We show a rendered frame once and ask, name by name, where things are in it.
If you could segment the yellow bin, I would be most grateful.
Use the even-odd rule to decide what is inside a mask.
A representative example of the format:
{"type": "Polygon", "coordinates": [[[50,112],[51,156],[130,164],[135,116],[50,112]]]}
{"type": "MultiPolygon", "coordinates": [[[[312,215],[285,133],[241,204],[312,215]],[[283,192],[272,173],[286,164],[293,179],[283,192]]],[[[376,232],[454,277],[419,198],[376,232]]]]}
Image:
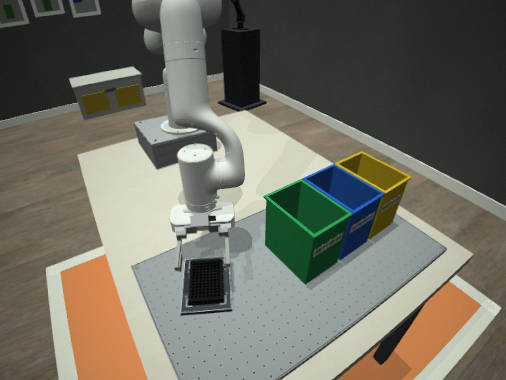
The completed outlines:
{"type": "Polygon", "coordinates": [[[335,165],[385,193],[368,237],[371,239],[392,224],[407,182],[412,177],[362,151],[335,165]]]}

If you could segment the blue bin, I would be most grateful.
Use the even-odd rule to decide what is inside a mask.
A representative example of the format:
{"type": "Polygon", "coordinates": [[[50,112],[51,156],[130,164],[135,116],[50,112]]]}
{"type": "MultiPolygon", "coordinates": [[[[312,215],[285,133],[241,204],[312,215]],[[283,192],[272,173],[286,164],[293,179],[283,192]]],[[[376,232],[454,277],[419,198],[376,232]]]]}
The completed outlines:
{"type": "Polygon", "coordinates": [[[302,180],[353,213],[346,228],[339,260],[367,242],[380,200],[385,193],[335,164],[302,180]]]}

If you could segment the green open-top bin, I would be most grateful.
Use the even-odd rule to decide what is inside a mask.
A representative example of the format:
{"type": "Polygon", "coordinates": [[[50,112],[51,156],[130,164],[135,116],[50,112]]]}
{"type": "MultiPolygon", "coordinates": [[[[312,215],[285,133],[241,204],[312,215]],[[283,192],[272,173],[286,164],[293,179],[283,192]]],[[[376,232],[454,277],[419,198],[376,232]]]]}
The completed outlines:
{"type": "Polygon", "coordinates": [[[265,246],[305,285],[337,263],[353,213],[302,179],[264,199],[265,246]]]}

